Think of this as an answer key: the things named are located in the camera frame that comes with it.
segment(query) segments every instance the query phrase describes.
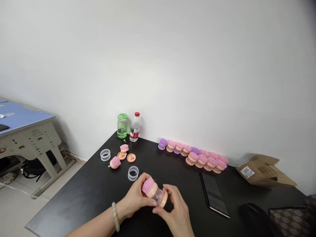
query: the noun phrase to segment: hand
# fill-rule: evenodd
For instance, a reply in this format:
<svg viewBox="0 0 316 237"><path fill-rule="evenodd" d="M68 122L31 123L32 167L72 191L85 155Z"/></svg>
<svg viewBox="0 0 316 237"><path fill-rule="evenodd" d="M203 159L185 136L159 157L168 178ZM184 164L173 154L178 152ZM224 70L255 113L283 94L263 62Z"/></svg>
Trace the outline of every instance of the hand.
<svg viewBox="0 0 316 237"><path fill-rule="evenodd" d="M154 199L146 197L142 192L142 186L146 179L150 177L149 174L143 173L133 183L126 196L117 204L117 212L123 218L131 218L133 214L144 206L157 206Z"/></svg>
<svg viewBox="0 0 316 237"><path fill-rule="evenodd" d="M155 207L152 212L164 219L174 237L194 237L189 217L189 209L178 188L173 185L164 184L163 189L171 195L170 199L174 205L174 209L169 213L162 207Z"/></svg>

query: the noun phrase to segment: cardboard box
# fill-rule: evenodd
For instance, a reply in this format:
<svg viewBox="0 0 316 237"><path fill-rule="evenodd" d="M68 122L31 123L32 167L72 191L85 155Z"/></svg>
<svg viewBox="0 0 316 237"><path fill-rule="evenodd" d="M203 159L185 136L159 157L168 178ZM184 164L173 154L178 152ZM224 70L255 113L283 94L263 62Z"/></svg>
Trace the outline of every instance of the cardboard box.
<svg viewBox="0 0 316 237"><path fill-rule="evenodd" d="M237 171L252 185L265 188L295 187L297 184L274 165L279 159L257 155L239 167Z"/></svg>

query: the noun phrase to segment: phone on desk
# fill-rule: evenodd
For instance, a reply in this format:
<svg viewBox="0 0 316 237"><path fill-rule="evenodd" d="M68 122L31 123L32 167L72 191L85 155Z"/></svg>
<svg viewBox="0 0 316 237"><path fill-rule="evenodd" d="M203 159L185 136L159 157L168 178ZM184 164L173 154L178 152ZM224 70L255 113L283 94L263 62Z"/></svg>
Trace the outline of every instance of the phone on desk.
<svg viewBox="0 0 316 237"><path fill-rule="evenodd" d="M207 200L208 207L217 213L230 218L223 201L221 192L217 186L215 177L204 174L200 171L201 180Z"/></svg>
<svg viewBox="0 0 316 237"><path fill-rule="evenodd" d="M0 124L0 132L7 129L9 129L7 125Z"/></svg>

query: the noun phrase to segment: desk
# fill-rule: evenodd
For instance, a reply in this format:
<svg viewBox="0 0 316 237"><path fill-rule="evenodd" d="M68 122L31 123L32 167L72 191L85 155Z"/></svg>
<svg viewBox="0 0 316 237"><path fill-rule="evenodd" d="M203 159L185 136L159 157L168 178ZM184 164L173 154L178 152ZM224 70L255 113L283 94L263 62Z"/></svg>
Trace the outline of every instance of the desk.
<svg viewBox="0 0 316 237"><path fill-rule="evenodd" d="M7 113L14 115L0 119L0 124L10 127L0 132L0 159L11 155L20 155L27 160L38 158L51 176L50 180L32 194L38 197L71 167L75 160L66 164L59 152L58 145L61 140L52 123L54 115L11 101L0 100L0 114ZM46 155L49 150L53 152L61 168L59 172L55 170Z"/></svg>
<svg viewBox="0 0 316 237"><path fill-rule="evenodd" d="M245 236L245 228L237 213L244 203L253 202L268 211L269 208L303 205L305 195L296 188L264 189L249 184L234 167L228 167L216 176L218 186L230 214L230 219L210 210L206 203L199 169L189 166L185 158L166 150L158 144L139 138L132 143L127 138L128 153L136 155L136 161L122 161L116 170L108 168L109 162L100 159L103 149L110 149L111 158L124 144L115 132L66 185L38 212L26 228L40 237L60 237L72 232L96 217L112 202L121 200L132 182L127 179L131 166L137 166L140 174L147 172L160 188L162 184L177 186L189 207L193 231L198 236ZM172 210L167 203L165 209ZM114 236L172 236L167 224L152 214L152 207L141 208L121 225Z"/></svg>

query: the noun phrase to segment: pink brush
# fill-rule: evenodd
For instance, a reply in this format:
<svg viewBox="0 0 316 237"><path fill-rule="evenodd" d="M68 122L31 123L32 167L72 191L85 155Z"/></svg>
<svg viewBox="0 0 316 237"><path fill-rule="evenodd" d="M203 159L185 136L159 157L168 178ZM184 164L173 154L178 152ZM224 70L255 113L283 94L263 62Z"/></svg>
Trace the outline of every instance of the pink brush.
<svg viewBox="0 0 316 237"><path fill-rule="evenodd" d="M207 162L206 162L206 164L207 164L209 167L211 167L211 168L216 167L216 166L217 166L217 163L218 163L218 161L215 160L215 159L212 158L212 157L209 157L208 160L207 160Z"/></svg>
<svg viewBox="0 0 316 237"><path fill-rule="evenodd" d="M181 151L181 155L184 156L184 157L187 157L188 154L191 152L191 147L189 145L184 145L183 146L183 149Z"/></svg>
<svg viewBox="0 0 316 237"><path fill-rule="evenodd" d="M188 165L194 165L194 163L198 160L198 156L197 154L195 154L194 152L190 152L188 157L185 158L185 162L188 164Z"/></svg>
<svg viewBox="0 0 316 237"><path fill-rule="evenodd" d="M121 152L127 152L129 150L127 144L121 145L120 148L121 148Z"/></svg>
<svg viewBox="0 0 316 237"><path fill-rule="evenodd" d="M177 143L175 145L175 149L173 150L174 153L176 153L177 155L180 154L180 152L183 149L183 144L182 143Z"/></svg>
<svg viewBox="0 0 316 237"><path fill-rule="evenodd" d="M227 168L227 165L223 161L217 160L217 166L213 169L213 171L217 174L220 174L226 168Z"/></svg>
<svg viewBox="0 0 316 237"><path fill-rule="evenodd" d="M203 166L204 169L207 171L212 171L217 166L217 160L215 160L213 157L208 157L206 164Z"/></svg>
<svg viewBox="0 0 316 237"><path fill-rule="evenodd" d="M218 154L214 153L214 152L209 152L210 157L212 157L213 159L217 160L218 159Z"/></svg>
<svg viewBox="0 0 316 237"><path fill-rule="evenodd" d="M161 139L160 142L159 142L159 145L158 145L158 148L160 150L164 150L166 148L166 145L167 145L167 140L166 139Z"/></svg>
<svg viewBox="0 0 316 237"><path fill-rule="evenodd" d="M198 160L197 162L195 162L195 166L201 169L206 164L206 162L207 162L207 157L202 154L199 154Z"/></svg>
<svg viewBox="0 0 316 237"><path fill-rule="evenodd" d="M142 191L147 197L156 200L157 206L162 208L165 206L168 198L168 192L164 192L159 189L157 183L152 179L152 177L145 180Z"/></svg>
<svg viewBox="0 0 316 237"><path fill-rule="evenodd" d="M217 159L221 160L225 164L228 164L228 162L229 162L229 160L225 156L222 156L222 155L218 155Z"/></svg>
<svg viewBox="0 0 316 237"><path fill-rule="evenodd" d="M114 156L113 159L110 161L110 166L112 169L117 169L121 164L121 160L118 156Z"/></svg>
<svg viewBox="0 0 316 237"><path fill-rule="evenodd" d="M201 154L206 156L206 157L210 156L210 154L206 150L201 150Z"/></svg>
<svg viewBox="0 0 316 237"><path fill-rule="evenodd" d="M168 142L168 146L167 146L167 148L166 148L167 151L168 151L168 152L173 152L173 150L174 150L174 148L175 148L176 145L177 145L176 142L170 140L170 141Z"/></svg>

